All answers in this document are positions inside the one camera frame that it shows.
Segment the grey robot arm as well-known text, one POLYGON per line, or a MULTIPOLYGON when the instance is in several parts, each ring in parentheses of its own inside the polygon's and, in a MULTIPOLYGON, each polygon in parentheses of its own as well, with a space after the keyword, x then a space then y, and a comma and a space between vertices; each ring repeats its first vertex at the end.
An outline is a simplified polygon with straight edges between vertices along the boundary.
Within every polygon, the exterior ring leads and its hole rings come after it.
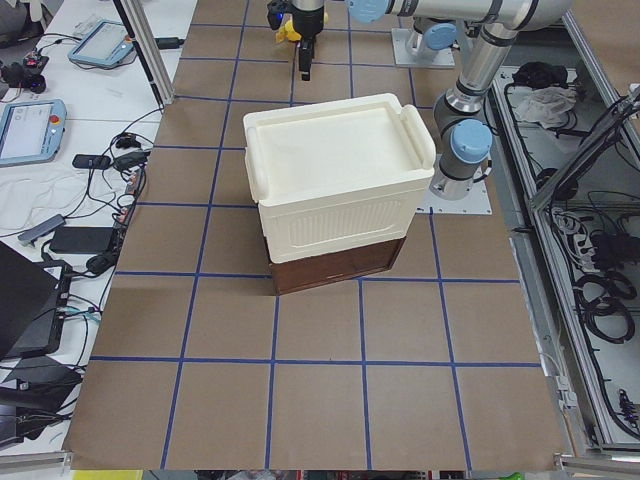
POLYGON ((492 143, 488 126, 477 119, 486 92, 517 35, 539 30, 571 7, 569 1, 349 1, 352 18, 373 23, 384 15, 474 21, 482 25, 478 39, 455 86, 440 96, 434 118, 443 153, 430 190, 445 200, 461 200, 472 189, 474 174, 492 143))
MULTIPOLYGON (((455 66, 452 46, 458 36, 452 20, 438 20, 414 12, 416 1, 348 1, 350 17, 362 24, 378 21, 385 15, 412 17, 410 28, 391 30, 395 64, 400 67, 444 68, 455 66)), ((293 29, 300 35, 298 41, 298 68, 301 79, 311 78, 317 35, 325 24, 322 1, 272 1, 268 4, 270 28, 277 30, 285 15, 290 15, 293 29)))

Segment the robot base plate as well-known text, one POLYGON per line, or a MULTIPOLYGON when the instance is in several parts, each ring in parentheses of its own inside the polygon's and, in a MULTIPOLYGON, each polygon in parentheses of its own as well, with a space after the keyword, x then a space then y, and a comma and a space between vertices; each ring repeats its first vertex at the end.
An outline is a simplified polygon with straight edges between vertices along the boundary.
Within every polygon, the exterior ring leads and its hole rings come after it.
POLYGON ((455 60, 450 46, 433 49, 428 45, 429 31, 420 34, 413 29, 391 30, 395 64, 406 68, 453 69, 455 60))
POLYGON ((491 215, 492 207, 484 180, 456 181, 436 171, 416 208, 418 214, 491 215))

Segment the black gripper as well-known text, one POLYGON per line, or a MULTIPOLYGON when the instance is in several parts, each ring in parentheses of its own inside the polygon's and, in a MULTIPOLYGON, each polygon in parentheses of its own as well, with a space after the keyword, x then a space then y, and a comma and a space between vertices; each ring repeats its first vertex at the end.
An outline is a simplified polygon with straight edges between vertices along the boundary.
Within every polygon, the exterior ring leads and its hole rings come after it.
MULTIPOLYGON (((292 0, 291 15, 294 30, 303 40, 314 40, 324 27, 324 0, 292 0)), ((311 79, 315 42, 301 41, 298 48, 299 72, 302 81, 311 79)))

